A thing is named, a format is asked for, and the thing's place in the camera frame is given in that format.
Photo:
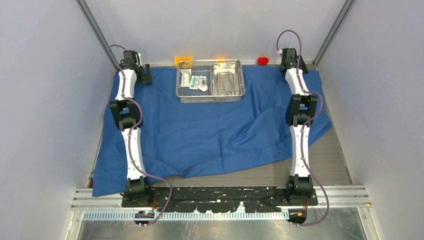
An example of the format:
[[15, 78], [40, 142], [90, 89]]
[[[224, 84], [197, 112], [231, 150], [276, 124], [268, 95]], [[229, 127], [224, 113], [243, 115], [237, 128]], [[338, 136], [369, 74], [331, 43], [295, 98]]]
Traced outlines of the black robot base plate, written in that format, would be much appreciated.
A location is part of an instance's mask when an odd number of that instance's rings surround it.
[[166, 213], [274, 213], [279, 207], [317, 206], [316, 194], [311, 198], [288, 197], [280, 186], [219, 186], [219, 187], [154, 187], [149, 196], [128, 197], [122, 194], [124, 208], [152, 208]]

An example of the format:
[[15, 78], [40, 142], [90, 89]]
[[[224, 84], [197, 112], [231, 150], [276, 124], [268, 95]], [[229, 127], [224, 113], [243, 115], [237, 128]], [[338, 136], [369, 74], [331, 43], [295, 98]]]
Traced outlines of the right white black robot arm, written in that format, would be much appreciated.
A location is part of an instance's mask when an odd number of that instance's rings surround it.
[[285, 122], [289, 126], [292, 139], [292, 164], [284, 198], [291, 205], [301, 205], [306, 203], [314, 192], [309, 167], [309, 133], [318, 97], [311, 94], [306, 85], [304, 73], [308, 73], [308, 70], [296, 49], [284, 48], [279, 53], [279, 70], [291, 91]]

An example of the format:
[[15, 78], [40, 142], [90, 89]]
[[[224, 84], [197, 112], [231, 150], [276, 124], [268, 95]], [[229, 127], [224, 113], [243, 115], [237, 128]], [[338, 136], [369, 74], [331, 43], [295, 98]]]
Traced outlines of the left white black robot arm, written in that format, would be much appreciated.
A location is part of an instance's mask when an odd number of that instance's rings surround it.
[[121, 195], [131, 204], [148, 207], [154, 197], [143, 163], [143, 110], [135, 100], [135, 86], [152, 82], [150, 65], [144, 65], [141, 54], [134, 50], [124, 48], [122, 55], [122, 59], [117, 62], [118, 91], [115, 99], [109, 102], [114, 123], [123, 137], [126, 153], [126, 183]]

